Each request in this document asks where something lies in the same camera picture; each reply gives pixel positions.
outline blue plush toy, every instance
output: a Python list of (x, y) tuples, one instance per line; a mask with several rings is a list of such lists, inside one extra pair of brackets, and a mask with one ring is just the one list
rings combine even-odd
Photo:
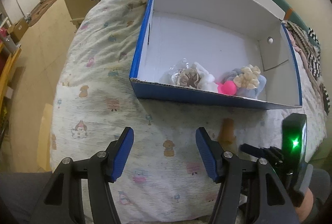
[[(243, 71), (241, 69), (234, 69), (230, 72), (227, 72), (224, 74), (221, 83), (223, 84), (228, 80), (233, 81), (235, 77), (237, 77), (241, 74), (243, 74)], [(257, 99), (259, 94), (263, 91), (263, 89), (266, 85), (266, 78), (263, 75), (259, 75), (257, 79), (259, 82), (259, 85), (257, 88), (247, 89), (247, 88), (243, 88), (243, 87), (240, 87), (240, 88), (238, 87), (235, 95), (240, 96), (240, 97), (248, 97), (250, 99)]]

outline metal screw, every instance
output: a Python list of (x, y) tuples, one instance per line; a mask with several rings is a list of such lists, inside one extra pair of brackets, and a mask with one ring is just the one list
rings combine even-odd
[(97, 153), (97, 157), (99, 157), (99, 158), (103, 158), (104, 156), (106, 156), (106, 152), (105, 151), (99, 151)]
[(231, 158), (233, 156), (233, 153), (232, 152), (229, 152), (229, 151), (225, 151), (224, 152), (224, 157), (225, 158)]
[(259, 163), (262, 164), (262, 165), (266, 165), (268, 163), (268, 161), (266, 159), (259, 159)]
[(64, 158), (63, 160), (62, 160), (62, 163), (63, 164), (68, 164), (70, 162), (70, 158)]

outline white blanket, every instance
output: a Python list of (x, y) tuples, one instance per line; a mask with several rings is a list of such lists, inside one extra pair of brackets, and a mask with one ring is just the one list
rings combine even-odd
[[(69, 48), (57, 85), (51, 165), (86, 159), (130, 126), (135, 140), (122, 176), (111, 184), (123, 224), (179, 221), (209, 215), (218, 185), (207, 176), (195, 144), (205, 127), (216, 139), (224, 118), (234, 120), (237, 143), (281, 146), (281, 122), (292, 112), (308, 116), (309, 160), (326, 135), (320, 98), (296, 54), (303, 108), (247, 110), (138, 100), (129, 70), (147, 0), (102, 0), (87, 14)], [(91, 217), (86, 182), (85, 214)]]

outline blue gripper pad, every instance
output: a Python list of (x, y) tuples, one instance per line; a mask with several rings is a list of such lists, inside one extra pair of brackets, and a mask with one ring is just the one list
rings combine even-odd
[(208, 142), (213, 142), (204, 128), (196, 130), (196, 145), (200, 151), (207, 175), (215, 182), (218, 179), (217, 163), (208, 146)]
[(134, 131), (132, 130), (132, 128), (126, 127), (117, 143), (121, 144), (113, 161), (113, 171), (111, 174), (111, 179), (114, 182), (117, 180), (117, 178), (121, 176), (126, 161), (128, 159), (129, 152), (132, 149), (132, 144), (134, 143)]

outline beige floor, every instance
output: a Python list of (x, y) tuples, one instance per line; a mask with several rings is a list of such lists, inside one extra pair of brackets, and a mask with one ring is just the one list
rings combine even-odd
[(10, 84), (14, 95), (8, 104), (10, 127), (1, 149), (2, 170), (39, 170), (36, 152), (44, 106), (53, 104), (75, 31), (64, 0), (57, 0), (21, 39), (22, 52)]

